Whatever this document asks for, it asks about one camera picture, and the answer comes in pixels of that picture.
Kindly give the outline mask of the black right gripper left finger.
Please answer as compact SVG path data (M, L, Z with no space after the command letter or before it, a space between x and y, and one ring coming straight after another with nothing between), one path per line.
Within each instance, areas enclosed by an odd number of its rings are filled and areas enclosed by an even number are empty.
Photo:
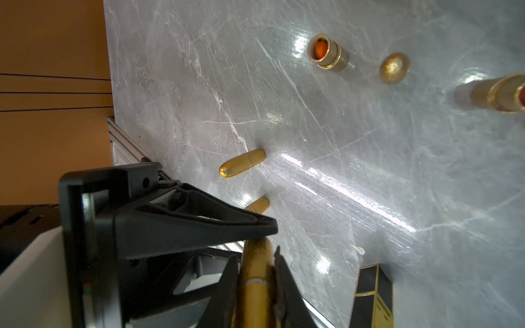
M232 327L238 281L239 261L232 256L228 259L210 302L196 326L197 328Z

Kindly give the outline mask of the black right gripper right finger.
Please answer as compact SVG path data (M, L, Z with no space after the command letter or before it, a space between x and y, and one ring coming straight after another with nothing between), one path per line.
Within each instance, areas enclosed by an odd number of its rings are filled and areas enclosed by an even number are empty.
M280 247L274 253L276 272L276 303L274 313L281 327L285 328L316 328L304 301L295 283L293 275L280 254Z

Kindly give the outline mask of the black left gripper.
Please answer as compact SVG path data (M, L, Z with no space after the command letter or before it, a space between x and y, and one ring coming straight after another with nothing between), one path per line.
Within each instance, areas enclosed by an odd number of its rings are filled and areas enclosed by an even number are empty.
M159 163L65 174L60 219L74 327L196 327L230 257L274 218L177 180Z

